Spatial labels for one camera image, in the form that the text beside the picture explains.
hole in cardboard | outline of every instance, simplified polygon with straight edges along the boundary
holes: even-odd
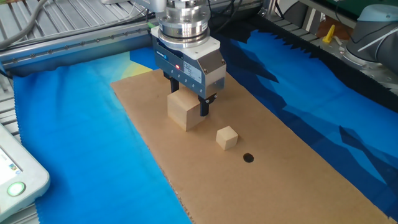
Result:
[[[245,155],[243,155],[243,160],[248,163],[253,162],[254,156],[250,153],[245,153]]]

blue cloth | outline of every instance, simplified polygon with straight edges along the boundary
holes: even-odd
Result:
[[[398,220],[398,114],[271,34],[254,31],[246,44],[220,41],[227,71]],[[189,222],[109,87],[129,59],[156,68],[146,48],[15,78],[22,142],[52,176],[37,201],[44,224]],[[111,194],[120,183],[131,190]]]
[[[398,114],[349,89],[319,59],[272,34],[255,30],[246,44],[219,39],[227,71],[398,220]]]
[[[191,223],[110,87],[129,53],[15,77],[23,145],[48,170],[41,224]]]

green button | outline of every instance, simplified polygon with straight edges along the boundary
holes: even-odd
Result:
[[[8,187],[7,193],[11,196],[18,196],[25,191],[26,185],[22,182],[15,182]]]

large wooden block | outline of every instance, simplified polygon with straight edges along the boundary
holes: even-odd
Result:
[[[217,131],[216,142],[224,150],[234,147],[237,141],[238,141],[238,134],[230,126],[227,126]]]
[[[200,116],[198,95],[184,87],[167,96],[167,114],[184,131],[205,119]]]

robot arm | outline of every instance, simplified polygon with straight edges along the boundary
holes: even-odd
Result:
[[[398,7],[381,4],[368,6],[358,18],[347,50],[367,62],[382,63],[398,75],[397,29]]]

